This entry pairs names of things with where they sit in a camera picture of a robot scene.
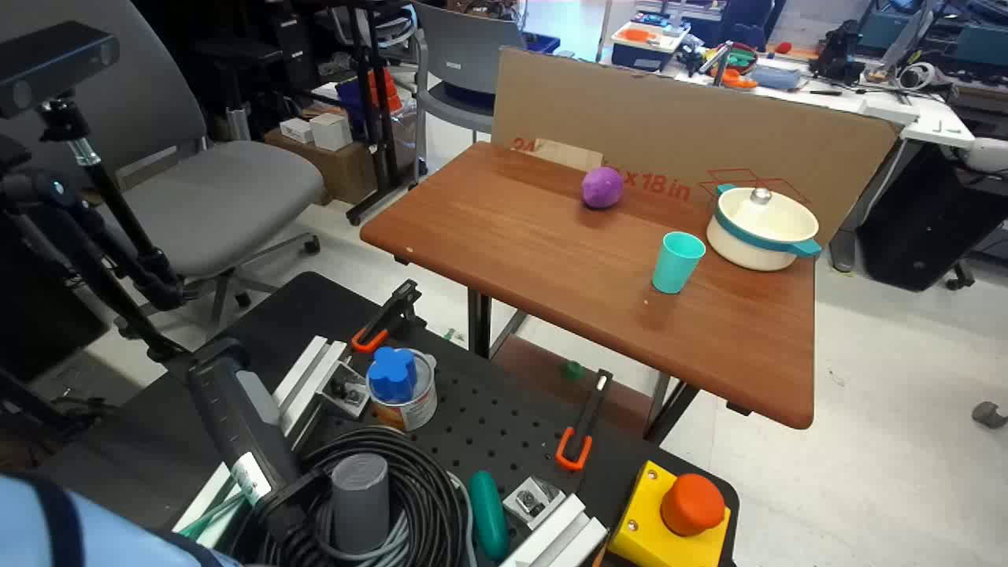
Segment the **purple ball object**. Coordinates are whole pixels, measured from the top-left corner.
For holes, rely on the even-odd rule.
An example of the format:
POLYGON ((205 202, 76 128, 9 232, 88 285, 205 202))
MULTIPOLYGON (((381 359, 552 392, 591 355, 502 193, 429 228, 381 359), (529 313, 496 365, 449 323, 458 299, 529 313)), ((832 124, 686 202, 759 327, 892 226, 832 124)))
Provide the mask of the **purple ball object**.
POLYGON ((578 182, 578 199, 591 212, 609 212, 625 199, 626 180, 614 167, 595 167, 578 182))

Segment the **black orange clamp left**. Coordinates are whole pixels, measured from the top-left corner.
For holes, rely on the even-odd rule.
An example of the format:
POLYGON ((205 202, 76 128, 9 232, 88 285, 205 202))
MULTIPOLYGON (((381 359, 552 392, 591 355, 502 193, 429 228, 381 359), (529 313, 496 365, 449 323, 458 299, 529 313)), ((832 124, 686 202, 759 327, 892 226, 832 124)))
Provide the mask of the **black orange clamp left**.
POLYGON ((371 355, 397 323, 417 317, 418 285, 402 279, 383 305, 352 332, 349 347, 361 355, 371 355))

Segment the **black orange clamp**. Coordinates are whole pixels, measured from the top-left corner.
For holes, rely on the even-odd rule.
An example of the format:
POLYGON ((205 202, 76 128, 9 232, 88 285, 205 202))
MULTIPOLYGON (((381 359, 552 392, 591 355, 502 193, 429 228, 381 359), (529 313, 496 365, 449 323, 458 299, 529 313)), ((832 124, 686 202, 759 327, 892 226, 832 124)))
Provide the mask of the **black orange clamp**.
POLYGON ((595 445, 595 421, 609 392, 611 374, 605 369, 595 370, 595 384, 589 391, 589 401, 581 402, 578 416, 573 424, 568 424, 557 438, 555 446, 555 461, 565 471, 581 471, 589 455, 591 455, 591 445, 595 445))
POLYGON ((397 323, 417 317, 418 285, 402 279, 383 305, 352 332, 349 347, 361 355, 371 355, 397 323))

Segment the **blue cap white container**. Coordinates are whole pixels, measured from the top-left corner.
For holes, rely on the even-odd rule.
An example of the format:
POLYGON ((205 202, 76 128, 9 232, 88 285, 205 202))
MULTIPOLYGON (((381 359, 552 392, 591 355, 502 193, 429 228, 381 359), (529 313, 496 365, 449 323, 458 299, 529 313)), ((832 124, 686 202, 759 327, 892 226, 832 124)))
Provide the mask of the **blue cap white container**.
POLYGON ((376 418, 402 431, 421 427, 438 410, 433 377, 438 359, 431 352, 381 347, 365 369, 376 418))

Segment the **teal plastic cup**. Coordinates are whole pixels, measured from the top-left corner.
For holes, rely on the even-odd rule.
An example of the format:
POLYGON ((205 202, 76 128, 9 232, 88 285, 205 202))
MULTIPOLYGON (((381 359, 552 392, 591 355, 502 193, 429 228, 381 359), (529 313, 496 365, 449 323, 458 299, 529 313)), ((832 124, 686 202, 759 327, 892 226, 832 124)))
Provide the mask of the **teal plastic cup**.
POLYGON ((701 258, 706 258, 706 241, 699 236, 684 228, 664 232, 659 241, 654 266, 652 266, 652 285, 669 297, 679 293, 701 258))

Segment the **brown cardboard board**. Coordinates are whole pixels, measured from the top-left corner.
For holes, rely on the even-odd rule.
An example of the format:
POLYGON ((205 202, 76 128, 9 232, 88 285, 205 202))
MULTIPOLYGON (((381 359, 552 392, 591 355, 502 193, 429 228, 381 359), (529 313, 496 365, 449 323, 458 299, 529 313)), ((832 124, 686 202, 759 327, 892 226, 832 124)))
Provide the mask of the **brown cardboard board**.
POLYGON ((898 124, 659 72, 504 47, 490 139, 609 164, 649 202, 701 207, 718 182, 803 202, 832 240, 898 140, 898 124))

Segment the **black orange clamp right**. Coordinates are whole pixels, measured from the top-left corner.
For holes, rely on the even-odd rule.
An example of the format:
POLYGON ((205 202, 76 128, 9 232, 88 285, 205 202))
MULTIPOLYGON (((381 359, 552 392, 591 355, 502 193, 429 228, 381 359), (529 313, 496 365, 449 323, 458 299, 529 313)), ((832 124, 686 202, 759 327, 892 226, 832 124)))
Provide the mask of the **black orange clamp right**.
POLYGON ((595 421, 609 392, 611 374, 605 369, 595 370, 595 384, 589 391, 589 401, 581 402, 578 416, 573 424, 568 424, 557 438, 555 446, 555 461, 565 471, 581 471, 589 455, 591 455, 591 445, 595 445, 595 421))

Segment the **cardboard box on floor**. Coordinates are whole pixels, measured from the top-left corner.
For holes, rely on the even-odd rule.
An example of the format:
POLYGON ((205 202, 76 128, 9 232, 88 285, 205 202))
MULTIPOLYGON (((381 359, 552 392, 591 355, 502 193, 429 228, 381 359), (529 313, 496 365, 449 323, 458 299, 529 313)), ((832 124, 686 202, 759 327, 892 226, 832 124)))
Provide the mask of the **cardboard box on floor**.
POLYGON ((280 120, 265 140, 320 169, 320 204, 360 204, 379 190, 381 155, 349 136, 349 113, 341 106, 307 106, 299 117, 280 120))

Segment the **grey chair in background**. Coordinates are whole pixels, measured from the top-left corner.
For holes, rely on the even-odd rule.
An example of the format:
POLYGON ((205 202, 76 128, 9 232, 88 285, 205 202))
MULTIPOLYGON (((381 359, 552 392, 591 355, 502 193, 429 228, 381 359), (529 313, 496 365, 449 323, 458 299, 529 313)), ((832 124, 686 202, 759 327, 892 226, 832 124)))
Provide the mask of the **grey chair in background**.
POLYGON ((468 136, 493 128, 496 61, 527 36, 509 15, 475 15, 424 0, 418 8, 418 120, 438 117, 468 136))

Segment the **grey cylinder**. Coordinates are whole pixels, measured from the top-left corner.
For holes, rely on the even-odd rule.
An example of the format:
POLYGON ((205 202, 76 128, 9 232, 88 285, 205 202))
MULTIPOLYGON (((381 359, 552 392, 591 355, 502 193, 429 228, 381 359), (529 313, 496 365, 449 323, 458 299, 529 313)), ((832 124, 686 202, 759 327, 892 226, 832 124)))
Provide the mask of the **grey cylinder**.
POLYGON ((333 548, 345 553, 376 550, 390 531, 388 459, 349 452, 332 468, 333 548))

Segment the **yellow box red emergency button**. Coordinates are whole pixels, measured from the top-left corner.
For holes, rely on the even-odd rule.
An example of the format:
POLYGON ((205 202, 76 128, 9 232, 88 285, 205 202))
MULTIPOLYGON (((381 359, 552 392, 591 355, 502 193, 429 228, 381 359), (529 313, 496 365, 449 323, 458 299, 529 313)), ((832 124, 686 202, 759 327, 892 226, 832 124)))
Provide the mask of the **yellow box red emergency button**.
POLYGON ((634 567, 718 567, 730 520, 709 476, 644 459, 609 550, 634 567))

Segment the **grey office chair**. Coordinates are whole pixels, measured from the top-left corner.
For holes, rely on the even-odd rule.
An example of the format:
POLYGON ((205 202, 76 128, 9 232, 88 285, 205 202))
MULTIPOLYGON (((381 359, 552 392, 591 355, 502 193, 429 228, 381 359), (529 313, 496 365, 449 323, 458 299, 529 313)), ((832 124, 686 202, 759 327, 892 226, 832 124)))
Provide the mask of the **grey office chair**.
POLYGON ((224 309, 230 278, 249 290, 243 266, 295 245, 315 255, 320 241, 294 220, 320 199, 315 164, 265 140, 213 140, 181 70, 132 6, 132 0, 0 0, 0 36, 11 40, 50 25, 79 22, 106 31, 118 60, 76 87, 92 124, 92 146, 126 199, 138 226, 168 255, 185 293, 213 283, 224 309))

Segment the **white background desk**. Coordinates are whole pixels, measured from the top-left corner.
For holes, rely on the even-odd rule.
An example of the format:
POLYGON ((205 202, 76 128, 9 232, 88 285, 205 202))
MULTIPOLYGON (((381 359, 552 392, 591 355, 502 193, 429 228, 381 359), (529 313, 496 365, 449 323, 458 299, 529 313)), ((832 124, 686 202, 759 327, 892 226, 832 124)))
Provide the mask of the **white background desk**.
POLYGON ((701 61, 696 72, 690 72, 684 57, 686 31, 675 25, 625 22, 611 34, 611 60, 621 67, 694 86, 725 86, 763 96, 874 117, 893 121, 904 140, 941 143, 953 152, 968 152, 976 140, 968 121, 940 94, 921 94, 874 82, 832 86, 815 77, 803 61, 769 57, 759 57, 742 72, 716 76, 709 49, 699 49, 701 61))

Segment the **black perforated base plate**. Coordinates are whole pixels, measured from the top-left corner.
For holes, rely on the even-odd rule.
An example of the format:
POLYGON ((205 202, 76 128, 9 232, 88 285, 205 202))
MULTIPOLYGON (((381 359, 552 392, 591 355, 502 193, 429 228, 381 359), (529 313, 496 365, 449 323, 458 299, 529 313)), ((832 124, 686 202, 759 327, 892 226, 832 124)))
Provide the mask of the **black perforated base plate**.
MULTIPOLYGON (((670 471, 684 467, 605 421, 595 427, 589 467, 570 476, 555 467, 559 427, 575 412, 570 401, 532 391, 418 323, 397 339, 438 359, 431 421, 397 431, 315 401, 294 439, 299 476, 224 529, 230 553, 269 567, 336 567, 320 550, 328 471, 361 449, 390 455, 394 505, 418 520, 401 567, 463 563, 463 501, 448 487, 449 478, 489 468, 509 491, 535 476, 578 496, 601 523, 616 523, 644 459, 670 471)), ((181 517, 218 461, 185 374, 174 369, 45 459, 40 471, 138 526, 165 529, 181 517)))

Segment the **teal handled tool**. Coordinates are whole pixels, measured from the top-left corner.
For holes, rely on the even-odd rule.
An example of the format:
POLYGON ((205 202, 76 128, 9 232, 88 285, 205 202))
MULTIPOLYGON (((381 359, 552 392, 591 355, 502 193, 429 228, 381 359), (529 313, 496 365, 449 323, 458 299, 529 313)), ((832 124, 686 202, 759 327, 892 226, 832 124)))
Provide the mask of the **teal handled tool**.
POLYGON ((471 529, 475 544, 484 558, 504 561, 508 558, 508 517, 496 478, 489 468, 478 468, 466 480, 468 505, 471 505, 471 529))

